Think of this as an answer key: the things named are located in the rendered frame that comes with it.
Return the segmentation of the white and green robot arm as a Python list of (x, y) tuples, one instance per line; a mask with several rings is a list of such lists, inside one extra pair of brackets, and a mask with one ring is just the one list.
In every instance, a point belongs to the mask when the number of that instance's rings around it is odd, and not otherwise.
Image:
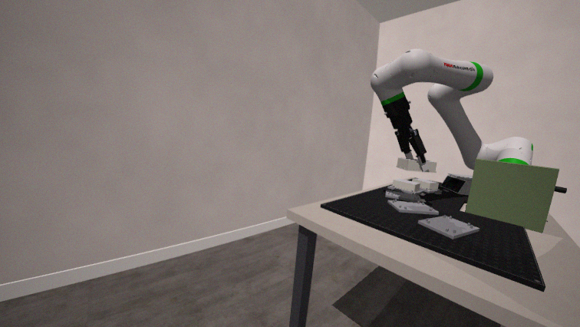
[(493, 71), (484, 64), (437, 57), (422, 49), (411, 49), (396, 60), (379, 67), (371, 75), (371, 87), (387, 118), (410, 110), (403, 88), (416, 82), (434, 84), (428, 101), (450, 129), (468, 168), (476, 159), (532, 165), (533, 145), (523, 137), (509, 137), (484, 144), (470, 123), (460, 98), (486, 90)]

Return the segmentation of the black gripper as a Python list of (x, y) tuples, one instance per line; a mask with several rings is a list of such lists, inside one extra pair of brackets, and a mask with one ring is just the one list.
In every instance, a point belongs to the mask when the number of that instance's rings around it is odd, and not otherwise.
[[(397, 129), (394, 133), (397, 136), (398, 143), (400, 145), (401, 152), (405, 153), (405, 157), (409, 159), (413, 159), (413, 155), (411, 153), (409, 142), (414, 149), (415, 153), (417, 154), (417, 159), (419, 160), (421, 170), (424, 172), (429, 170), (429, 166), (425, 157), (425, 153), (427, 152), (423, 142), (420, 138), (418, 129), (413, 130), (410, 124), (412, 124), (412, 119), (410, 116), (409, 111), (398, 115), (396, 117), (390, 117), (391, 123), (394, 129)], [(398, 129), (400, 128), (400, 129)], [(399, 136), (400, 135), (400, 136)], [(403, 144), (403, 146), (402, 146)], [(416, 145), (416, 146), (415, 146)], [(403, 150), (404, 149), (404, 150)], [(423, 155), (422, 155), (423, 154)], [(421, 155), (421, 156), (420, 156)]]

